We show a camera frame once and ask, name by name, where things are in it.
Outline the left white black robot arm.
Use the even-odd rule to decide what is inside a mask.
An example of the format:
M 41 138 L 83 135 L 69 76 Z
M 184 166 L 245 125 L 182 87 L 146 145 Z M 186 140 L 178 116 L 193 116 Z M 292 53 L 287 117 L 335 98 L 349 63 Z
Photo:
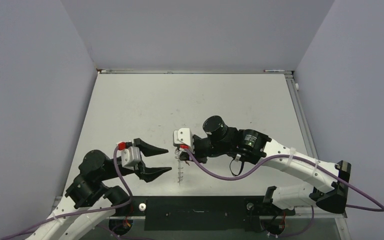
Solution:
M 168 152 L 140 138 L 118 143 L 113 157 L 101 150 L 89 151 L 59 204 L 46 220 L 31 227 L 28 239 L 79 240 L 107 217 L 125 214 L 133 193 L 124 177 L 134 174 L 146 183 L 154 181 L 171 167 L 146 167 L 143 157 Z

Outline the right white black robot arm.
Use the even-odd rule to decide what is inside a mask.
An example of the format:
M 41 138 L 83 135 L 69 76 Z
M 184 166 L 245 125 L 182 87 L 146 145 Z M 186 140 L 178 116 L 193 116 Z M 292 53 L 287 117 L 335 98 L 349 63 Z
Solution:
M 258 167 L 270 167 L 302 181 L 292 186 L 270 186 L 262 207 L 269 214 L 295 207 L 316 206 L 326 212 L 343 214 L 348 200 L 351 165 L 346 161 L 325 162 L 299 153 L 268 135 L 253 129 L 229 127 L 214 115 L 203 123 L 205 138 L 192 133 L 190 128 L 173 132 L 173 145 L 181 151 L 181 161 L 205 164 L 209 158 L 229 156 L 233 161 L 253 164 L 248 172 L 223 177 L 224 181 L 244 179 Z

